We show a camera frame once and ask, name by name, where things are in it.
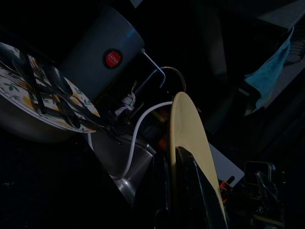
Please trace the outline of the grey water dispenser with spout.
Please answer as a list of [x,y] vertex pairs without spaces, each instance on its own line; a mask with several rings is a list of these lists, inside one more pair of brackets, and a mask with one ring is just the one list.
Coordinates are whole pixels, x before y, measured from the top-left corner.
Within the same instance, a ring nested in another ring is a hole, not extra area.
[[96,102],[136,55],[142,54],[161,73],[163,86],[166,75],[144,46],[143,38],[127,19],[106,7],[63,60],[59,71],[91,102]]

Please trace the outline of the black chopstick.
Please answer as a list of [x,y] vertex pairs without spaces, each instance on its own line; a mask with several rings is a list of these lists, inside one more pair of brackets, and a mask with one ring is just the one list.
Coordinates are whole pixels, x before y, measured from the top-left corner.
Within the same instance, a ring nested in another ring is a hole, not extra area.
[[42,96],[40,94],[40,90],[38,87],[38,84],[36,82],[29,58],[27,53],[24,51],[20,51],[20,62],[22,63],[22,71],[23,71],[23,78],[26,80],[26,82],[33,88],[35,91],[36,99],[38,101],[38,106],[42,114],[46,114],[46,108],[43,103]]

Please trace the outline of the pale yellow round plate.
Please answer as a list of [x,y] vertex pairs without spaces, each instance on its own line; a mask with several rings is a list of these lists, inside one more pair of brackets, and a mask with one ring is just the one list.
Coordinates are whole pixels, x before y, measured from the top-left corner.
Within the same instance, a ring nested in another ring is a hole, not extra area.
[[170,116],[170,162],[172,175],[173,193],[173,216],[174,225],[177,229],[183,229],[179,224],[180,211],[178,206],[177,177],[176,177],[176,155],[175,149],[179,146],[189,151],[200,169],[207,177],[216,191],[221,210],[225,216],[224,205],[219,188],[218,177],[214,165],[213,156],[209,148],[208,140],[203,128],[202,121],[191,98],[184,92],[179,92],[172,104]]

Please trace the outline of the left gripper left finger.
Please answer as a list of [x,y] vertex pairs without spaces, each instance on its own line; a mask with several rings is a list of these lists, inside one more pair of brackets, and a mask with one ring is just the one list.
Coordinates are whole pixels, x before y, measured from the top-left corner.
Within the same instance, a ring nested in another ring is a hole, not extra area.
[[135,228],[169,229],[171,192],[164,153],[155,154],[135,194]]

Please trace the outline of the black spoon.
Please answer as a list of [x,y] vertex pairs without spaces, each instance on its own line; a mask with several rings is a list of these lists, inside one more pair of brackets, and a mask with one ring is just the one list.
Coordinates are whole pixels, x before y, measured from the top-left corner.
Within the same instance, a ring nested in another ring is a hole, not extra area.
[[77,115],[75,114],[75,112],[71,109],[71,107],[66,101],[67,95],[68,96],[73,95],[71,87],[69,86],[65,78],[60,75],[56,67],[51,65],[46,65],[45,74],[50,84],[56,91],[57,96],[59,97],[60,100],[60,106],[63,112],[65,113],[66,117],[68,118],[70,124],[72,125],[72,127],[79,129],[81,126],[80,121]]
[[[12,65],[14,66],[14,68],[17,70],[18,74],[23,78],[23,71],[21,69],[22,67],[22,63],[20,63],[19,61],[17,60],[12,60]],[[59,100],[59,97],[57,96],[57,93],[56,91],[54,90],[54,88],[50,87],[50,86],[47,86],[47,85],[41,85],[41,84],[38,84],[38,87],[39,87],[39,90],[40,90],[40,94],[41,96],[43,94],[45,95],[50,95],[54,98],[55,100],[55,103],[56,105],[58,106],[59,108],[59,115],[62,116],[63,118],[66,119],[67,123],[72,126],[68,120],[68,118],[66,117],[65,113],[63,112],[61,106],[60,106],[60,100]],[[71,99],[70,97],[67,95],[66,96],[66,101],[67,103],[69,104],[69,106],[71,107],[71,109],[75,112],[75,114],[77,115],[79,121],[80,121],[80,124],[88,124],[89,126],[91,127],[94,127],[94,128],[105,128],[106,127],[106,124],[105,122],[101,121],[100,118],[98,117],[94,117],[94,115],[87,109],[87,108],[84,108],[84,107],[81,107],[77,104],[75,104]],[[52,115],[54,116],[56,111],[55,110],[52,110],[50,108],[46,108],[46,114],[47,115]]]

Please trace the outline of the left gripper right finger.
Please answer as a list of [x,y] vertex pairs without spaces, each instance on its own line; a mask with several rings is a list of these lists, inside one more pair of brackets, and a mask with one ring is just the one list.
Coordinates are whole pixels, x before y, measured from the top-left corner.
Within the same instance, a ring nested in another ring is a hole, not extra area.
[[175,149],[179,223],[183,229],[227,229],[216,191],[193,155]]

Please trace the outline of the thin silver faucet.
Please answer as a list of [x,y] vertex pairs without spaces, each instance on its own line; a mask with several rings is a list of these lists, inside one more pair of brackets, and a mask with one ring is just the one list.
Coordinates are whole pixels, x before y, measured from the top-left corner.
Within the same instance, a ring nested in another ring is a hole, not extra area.
[[133,86],[131,88],[131,92],[122,99],[122,106],[114,112],[116,117],[119,117],[125,110],[129,110],[129,111],[134,110],[134,104],[136,102],[136,94],[144,87],[144,85],[150,80],[150,78],[156,72],[157,70],[154,70],[137,89],[135,89],[137,85],[137,81],[134,81]]

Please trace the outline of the stainless steel sink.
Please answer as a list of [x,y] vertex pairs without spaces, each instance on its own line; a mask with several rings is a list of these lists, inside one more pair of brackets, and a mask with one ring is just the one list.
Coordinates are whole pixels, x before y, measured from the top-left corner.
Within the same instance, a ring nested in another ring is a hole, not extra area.
[[103,131],[91,134],[94,153],[132,206],[136,191],[156,151],[145,141],[137,139],[130,168],[122,176],[128,161],[131,140],[131,135],[122,135],[114,140]]

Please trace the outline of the blue microfibre cloth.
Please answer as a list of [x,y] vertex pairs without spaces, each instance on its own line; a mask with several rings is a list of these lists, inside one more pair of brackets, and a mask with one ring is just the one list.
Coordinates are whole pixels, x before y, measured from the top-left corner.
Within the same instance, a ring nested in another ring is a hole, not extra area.
[[245,76],[245,82],[260,93],[260,98],[254,103],[255,110],[260,109],[271,95],[275,83],[280,76],[285,60],[290,52],[290,40],[294,33],[294,27],[289,36],[258,70]]

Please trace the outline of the white flat board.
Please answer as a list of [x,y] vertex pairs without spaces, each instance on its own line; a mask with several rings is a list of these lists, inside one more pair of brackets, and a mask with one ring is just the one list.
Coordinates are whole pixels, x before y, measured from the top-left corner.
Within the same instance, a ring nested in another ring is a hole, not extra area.
[[218,179],[226,181],[227,183],[230,183],[231,187],[234,187],[244,177],[244,172],[212,144],[209,143],[209,147],[213,156]]

